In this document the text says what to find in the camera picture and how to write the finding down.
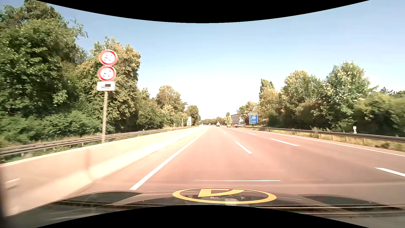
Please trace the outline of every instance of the road sign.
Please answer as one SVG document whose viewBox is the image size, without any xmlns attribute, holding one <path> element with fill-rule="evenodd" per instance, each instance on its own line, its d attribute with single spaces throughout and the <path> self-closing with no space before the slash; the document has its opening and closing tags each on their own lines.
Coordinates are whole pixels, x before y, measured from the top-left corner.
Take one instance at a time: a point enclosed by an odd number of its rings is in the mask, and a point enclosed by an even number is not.
<svg viewBox="0 0 405 228">
<path fill-rule="evenodd" d="M 117 71 L 112 66 L 102 66 L 98 69 L 98 78 L 104 82 L 114 81 Z"/>
<path fill-rule="evenodd" d="M 191 126 L 191 116 L 187 118 L 187 126 Z"/>
<path fill-rule="evenodd" d="M 256 124 L 258 122 L 257 113 L 249 113 L 249 124 Z"/>
<path fill-rule="evenodd" d="M 115 82 L 97 82 L 98 91 L 114 91 Z"/>
<path fill-rule="evenodd" d="M 112 66 L 117 63 L 118 56 L 117 53 L 115 53 L 113 50 L 105 49 L 98 56 L 98 60 L 103 65 Z"/>
</svg>

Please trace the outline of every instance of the rectangular sign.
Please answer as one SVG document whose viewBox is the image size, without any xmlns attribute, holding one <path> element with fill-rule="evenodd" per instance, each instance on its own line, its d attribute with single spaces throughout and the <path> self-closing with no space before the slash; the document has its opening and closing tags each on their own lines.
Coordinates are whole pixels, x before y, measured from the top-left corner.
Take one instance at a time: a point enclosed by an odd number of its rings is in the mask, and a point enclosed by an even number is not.
<svg viewBox="0 0 405 228">
<path fill-rule="evenodd" d="M 114 91 L 115 82 L 97 82 L 98 91 Z"/>
<path fill-rule="evenodd" d="M 191 116 L 187 118 L 187 126 L 191 126 Z"/>
<path fill-rule="evenodd" d="M 249 124 L 256 124 L 256 123 L 258 123 L 257 113 L 249 113 Z"/>
</svg>

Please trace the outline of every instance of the red circle sign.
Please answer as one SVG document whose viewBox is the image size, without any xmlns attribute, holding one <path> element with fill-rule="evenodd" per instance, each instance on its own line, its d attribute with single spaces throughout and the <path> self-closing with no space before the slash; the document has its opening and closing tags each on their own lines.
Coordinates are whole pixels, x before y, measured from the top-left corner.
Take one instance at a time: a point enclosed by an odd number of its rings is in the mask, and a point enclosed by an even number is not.
<svg viewBox="0 0 405 228">
<path fill-rule="evenodd" d="M 117 71 L 112 66 L 102 66 L 98 69 L 98 78 L 104 82 L 114 81 Z"/>
<path fill-rule="evenodd" d="M 118 56 L 117 56 L 117 53 L 115 53 L 115 51 L 110 50 L 110 49 L 105 49 L 98 56 L 98 60 L 100 61 L 100 63 L 102 63 L 106 66 L 112 66 L 115 63 L 117 63 Z"/>
</svg>

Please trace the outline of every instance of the road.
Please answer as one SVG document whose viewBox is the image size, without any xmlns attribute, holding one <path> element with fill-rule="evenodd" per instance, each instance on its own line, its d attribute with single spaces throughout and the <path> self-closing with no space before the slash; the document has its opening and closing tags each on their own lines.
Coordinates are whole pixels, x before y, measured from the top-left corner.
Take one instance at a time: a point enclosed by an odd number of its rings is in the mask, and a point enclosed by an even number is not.
<svg viewBox="0 0 405 228">
<path fill-rule="evenodd" d="M 82 193 L 234 187 L 338 195 L 384 204 L 405 201 L 405 153 L 246 129 L 201 128 L 205 130 L 111 174 Z"/>
</svg>

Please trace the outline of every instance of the blue billboard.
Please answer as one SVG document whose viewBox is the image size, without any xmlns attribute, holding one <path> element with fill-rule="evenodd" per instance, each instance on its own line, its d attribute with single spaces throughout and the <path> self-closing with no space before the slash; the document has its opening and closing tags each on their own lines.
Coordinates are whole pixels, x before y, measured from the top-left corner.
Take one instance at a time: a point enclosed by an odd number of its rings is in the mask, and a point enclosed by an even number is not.
<svg viewBox="0 0 405 228">
<path fill-rule="evenodd" d="M 249 113 L 249 124 L 256 124 L 258 122 L 257 113 Z"/>
</svg>

